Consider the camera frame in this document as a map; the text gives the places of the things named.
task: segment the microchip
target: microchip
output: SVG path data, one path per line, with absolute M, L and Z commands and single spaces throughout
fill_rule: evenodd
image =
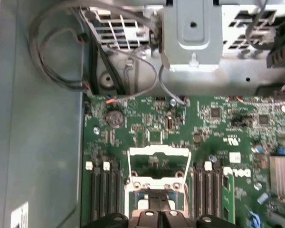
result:
M 200 140 L 201 140 L 200 134 L 195 133 L 194 136 L 193 136 L 193 140 L 194 140 L 195 143 L 199 143 Z
M 219 108 L 211 108 L 211 117 L 212 118 L 220 118 L 220 109 Z
M 268 115 L 259 115 L 258 121 L 260 124 L 269 124 L 269 116 Z
M 223 186 L 229 190 L 229 182 L 228 182 L 228 177 L 224 176 L 223 177 Z
M 224 214 L 224 219 L 228 221 L 228 219 L 229 219 L 229 211 L 226 208 L 224 208 L 223 214 Z
M 149 131 L 150 144 L 162 144 L 162 132 L 161 131 Z
M 155 101 L 166 101 L 166 97 L 164 96 L 156 96 Z

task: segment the integrated circuit chip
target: integrated circuit chip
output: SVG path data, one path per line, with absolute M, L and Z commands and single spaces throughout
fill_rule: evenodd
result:
M 258 121 L 260 124 L 269 124 L 269 116 L 268 115 L 259 115 Z
M 219 108 L 211 108 L 211 118 L 220 118 Z
M 162 132 L 157 130 L 149 131 L 149 143 L 152 145 L 162 144 Z

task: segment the metal bracket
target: metal bracket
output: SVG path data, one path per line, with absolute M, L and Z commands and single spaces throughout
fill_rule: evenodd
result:
M 182 177 L 164 177 L 161 179 L 153 179 L 152 177 L 138 177 L 132 175 L 131 156 L 147 155 L 152 156 L 155 153 L 162 152 L 167 156 L 183 156 L 187 157 L 186 168 Z M 124 214 L 129 218 L 129 193 L 140 190 L 172 190 L 176 192 L 184 192 L 186 177 L 188 174 L 191 152 L 188 148 L 173 148 L 168 145 L 150 145 L 144 148 L 130 148 L 127 152 L 129 166 L 129 180 L 124 188 Z
M 223 52 L 222 10 L 213 0 L 175 1 L 162 10 L 161 60 L 171 70 L 213 71 Z

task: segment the capacitor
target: capacitor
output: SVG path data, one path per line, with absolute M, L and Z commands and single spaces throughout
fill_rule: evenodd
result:
M 265 201 L 268 198 L 269 198 L 269 195 L 266 192 L 263 192 L 262 195 L 260 195 L 260 197 L 257 198 L 257 202 L 262 205 L 263 203 L 265 203 Z
M 172 99 L 170 100 L 170 105 L 171 105 L 171 107 L 175 107 L 176 104 L 177 104 L 176 100 L 175 100 L 174 98 L 172 98 Z
M 278 147 L 276 153 L 278 155 L 285 155 L 285 147 Z
M 218 161 L 217 157 L 213 154 L 209 155 L 209 160 L 213 163 L 216 163 Z
M 259 144 L 253 145 L 251 147 L 251 150 L 252 150 L 253 153 L 263 153 L 263 147 L 261 145 L 259 145 Z

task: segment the screw hole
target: screw hole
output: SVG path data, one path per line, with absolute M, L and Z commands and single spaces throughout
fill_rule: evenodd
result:
M 196 24 L 194 21 L 192 21 L 192 22 L 190 23 L 190 27 L 191 27 L 191 28 L 196 28 L 196 27 L 197 27 L 197 24 Z

